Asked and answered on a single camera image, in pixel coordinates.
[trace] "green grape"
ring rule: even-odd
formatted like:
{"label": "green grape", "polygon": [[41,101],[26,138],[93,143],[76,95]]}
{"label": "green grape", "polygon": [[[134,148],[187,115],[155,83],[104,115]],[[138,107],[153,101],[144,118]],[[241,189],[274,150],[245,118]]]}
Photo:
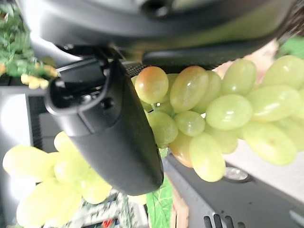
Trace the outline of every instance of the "green grape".
{"label": "green grape", "polygon": [[149,112],[149,111],[152,111],[152,106],[151,104],[148,104],[148,103],[145,103],[144,101],[141,100],[141,104],[142,104],[142,108]]}
{"label": "green grape", "polygon": [[208,73],[199,66],[184,69],[175,79],[170,102],[176,113],[194,108],[208,87]]}
{"label": "green grape", "polygon": [[253,121],[271,122],[294,114],[300,106],[300,94],[290,86],[272,85],[251,92],[247,99],[253,108]]}
{"label": "green grape", "polygon": [[294,116],[300,119],[304,119],[304,88],[299,90],[301,104],[300,108],[297,112],[295,112]]}
{"label": "green grape", "polygon": [[57,209],[56,215],[47,223],[52,227],[62,227],[68,221],[72,220],[74,214],[80,207],[81,194],[74,191],[70,186],[62,184],[60,194],[61,204]]}
{"label": "green grape", "polygon": [[221,96],[210,103],[206,110],[207,123],[216,129],[232,130],[245,125],[252,116],[252,107],[240,95]]}
{"label": "green grape", "polygon": [[169,81],[169,86],[168,86],[168,91],[167,91],[166,95],[161,100],[162,103],[170,100],[170,91],[171,91],[172,85],[173,85],[173,83],[174,83],[174,81],[175,81],[175,79],[177,78],[178,75],[179,74],[168,74],[167,75],[168,81]]}
{"label": "green grape", "polygon": [[288,165],[295,160],[295,145],[271,123],[249,122],[243,127],[243,136],[250,148],[270,163]]}
{"label": "green grape", "polygon": [[277,59],[265,73],[262,85],[286,85],[299,89],[304,82],[304,60],[296,56]]}
{"label": "green grape", "polygon": [[172,108],[172,105],[170,103],[170,101],[166,101],[163,103],[157,103],[155,106],[155,111],[160,111],[163,113],[168,114],[169,116],[173,116],[174,115],[174,110]]}
{"label": "green grape", "polygon": [[201,100],[196,104],[196,106],[192,109],[193,111],[203,114],[205,113],[208,105],[211,101],[215,98],[219,97],[220,87],[221,87],[221,78],[219,75],[214,71],[207,71],[209,84],[208,88],[201,98]]}
{"label": "green grape", "polygon": [[169,148],[174,157],[184,166],[192,168],[190,160],[189,146],[192,137],[185,135],[181,131],[177,135],[176,139],[169,144]]}
{"label": "green grape", "polygon": [[166,73],[155,66],[143,69],[135,81],[138,97],[148,104],[161,101],[166,95],[168,87],[169,81]]}
{"label": "green grape", "polygon": [[205,128],[205,120],[200,114],[193,111],[178,113],[174,117],[178,129],[188,136],[196,136]]}
{"label": "green grape", "polygon": [[304,128],[291,118],[273,122],[280,128],[294,143],[298,151],[304,150]]}
{"label": "green grape", "polygon": [[88,203],[99,204],[106,199],[111,188],[112,186],[91,168],[87,178],[81,185],[82,197]]}
{"label": "green grape", "polygon": [[225,161],[218,142],[209,134],[202,133],[190,142],[190,159],[195,172],[208,182],[224,176]]}
{"label": "green grape", "polygon": [[90,165],[80,154],[60,153],[54,166],[55,176],[59,182],[69,184],[80,191],[81,182],[86,179]]}
{"label": "green grape", "polygon": [[[133,86],[135,87],[135,81],[137,79],[137,76],[134,76],[131,78],[131,81],[132,81],[132,84]],[[141,101],[141,104],[142,104],[142,107],[145,111],[149,112],[152,110],[152,106],[148,103],[145,103],[144,101],[140,100]]]}
{"label": "green grape", "polygon": [[240,59],[234,62],[227,72],[222,81],[222,94],[238,94],[247,95],[257,77],[256,65],[246,59]]}
{"label": "green grape", "polygon": [[59,152],[78,153],[78,149],[74,146],[72,140],[65,132],[60,132],[54,139],[54,146]]}
{"label": "green grape", "polygon": [[170,116],[162,112],[149,114],[149,123],[158,146],[171,143],[178,134],[176,123]]}
{"label": "green grape", "polygon": [[62,203],[63,186],[55,179],[49,179],[20,202],[17,207],[17,222],[23,227],[40,227],[52,219]]}
{"label": "green grape", "polygon": [[53,167],[56,160],[32,146],[15,146],[3,158],[4,170],[13,177],[29,178],[42,182],[54,177]]}
{"label": "green grape", "polygon": [[235,130],[222,131],[206,125],[205,132],[216,139],[222,148],[223,154],[233,153],[238,147],[238,138],[235,134]]}

